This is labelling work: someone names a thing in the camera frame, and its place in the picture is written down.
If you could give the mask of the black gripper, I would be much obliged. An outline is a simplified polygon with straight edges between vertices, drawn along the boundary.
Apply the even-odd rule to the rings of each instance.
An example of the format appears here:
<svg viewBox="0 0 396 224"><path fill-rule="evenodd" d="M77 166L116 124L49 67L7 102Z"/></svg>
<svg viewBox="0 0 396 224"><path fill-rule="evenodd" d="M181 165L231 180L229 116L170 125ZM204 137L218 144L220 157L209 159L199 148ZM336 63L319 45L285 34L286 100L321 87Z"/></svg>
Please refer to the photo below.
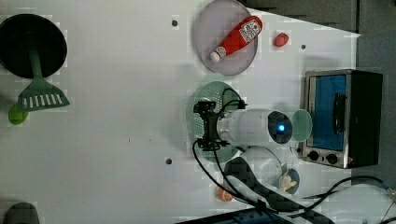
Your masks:
<svg viewBox="0 0 396 224"><path fill-rule="evenodd" d="M228 142L219 137L217 124L221 116L220 112L215 112L216 103L212 101L196 103L193 112L198 114L204 123L204 134L198 140L198 146L203 151L217 151L226 147Z"/></svg>

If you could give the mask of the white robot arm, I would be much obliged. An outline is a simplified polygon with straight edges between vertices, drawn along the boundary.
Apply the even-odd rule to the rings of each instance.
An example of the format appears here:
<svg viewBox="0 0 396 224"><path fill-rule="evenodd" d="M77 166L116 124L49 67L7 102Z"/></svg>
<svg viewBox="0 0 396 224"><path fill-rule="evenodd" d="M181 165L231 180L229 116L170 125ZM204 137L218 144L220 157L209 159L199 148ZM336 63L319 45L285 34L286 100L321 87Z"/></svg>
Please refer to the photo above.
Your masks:
<svg viewBox="0 0 396 224"><path fill-rule="evenodd" d="M375 117L355 109L332 112L321 124L330 134L340 134L343 150L317 147L311 119L298 119L279 111L248 109L241 100L217 106L200 101L193 107L204 124L204 133L193 150L217 154L227 146L241 155L219 167L224 190L254 206L273 222L293 224L395 224L395 190L370 175L351 176L326 192L299 198L301 179L273 152L290 141L303 144L306 158L322 165L354 167L368 158L376 143L379 124Z"/></svg>

